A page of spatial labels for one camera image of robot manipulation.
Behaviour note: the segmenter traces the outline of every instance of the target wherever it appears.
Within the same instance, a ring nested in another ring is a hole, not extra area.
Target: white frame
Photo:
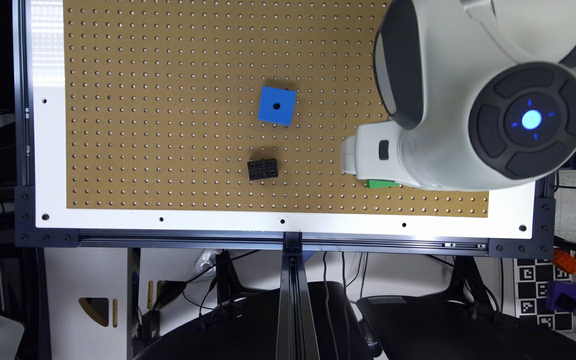
[[[534,183],[490,192],[487,218],[251,211],[68,209],[63,3],[30,0],[30,86],[39,228],[301,231],[415,237],[532,236]],[[49,214],[48,220],[42,220]],[[519,228],[525,225],[525,231]]]

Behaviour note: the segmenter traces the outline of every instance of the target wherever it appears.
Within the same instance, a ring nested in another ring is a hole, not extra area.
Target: white panel
[[[132,359],[130,342],[130,249],[46,248],[46,281],[53,359]],[[108,298],[103,327],[79,298]],[[117,299],[117,327],[113,327]]]

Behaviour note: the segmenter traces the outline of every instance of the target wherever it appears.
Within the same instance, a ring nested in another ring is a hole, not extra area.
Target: blue light
[[[521,118],[521,125],[526,130],[537,128],[541,124],[541,113],[537,110],[528,110]]]

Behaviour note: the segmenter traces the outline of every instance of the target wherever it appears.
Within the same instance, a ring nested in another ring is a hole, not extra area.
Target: green object
[[[394,181],[368,180],[368,189],[379,189],[382,187],[391,187],[391,186],[399,186],[399,184]]]

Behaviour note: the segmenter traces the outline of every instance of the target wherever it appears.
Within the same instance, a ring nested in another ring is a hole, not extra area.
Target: metal frame
[[[35,226],[32,72],[28,71],[30,39],[26,36],[28,0],[15,2],[15,97],[18,187],[15,190],[15,242],[33,247],[174,247],[281,250],[283,232],[93,230]],[[531,239],[378,236],[303,233],[303,250],[370,251],[464,256],[548,258],[554,240],[554,177],[537,182]]]
[[[276,360],[319,360],[301,246],[301,233],[284,233]]]

